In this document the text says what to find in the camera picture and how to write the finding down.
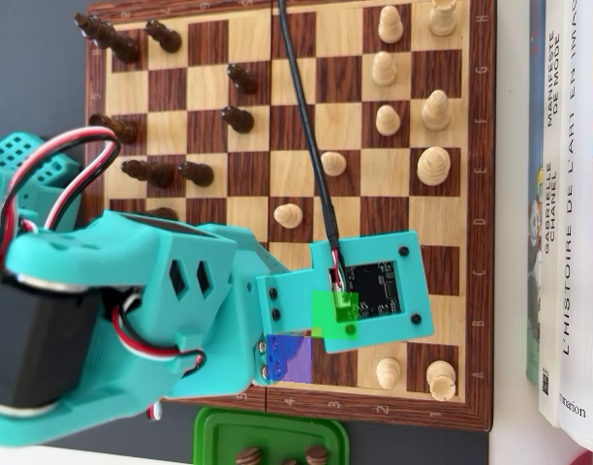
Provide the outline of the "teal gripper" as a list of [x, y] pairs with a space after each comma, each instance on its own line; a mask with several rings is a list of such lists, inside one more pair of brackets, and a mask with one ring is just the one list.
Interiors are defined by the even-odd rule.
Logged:
[[273, 257], [250, 231], [228, 231], [236, 243], [232, 267], [232, 283], [237, 328], [244, 334], [244, 355], [248, 368], [248, 384], [266, 387], [265, 354], [259, 343], [265, 342], [263, 311], [260, 307], [258, 277], [285, 273], [288, 268]]

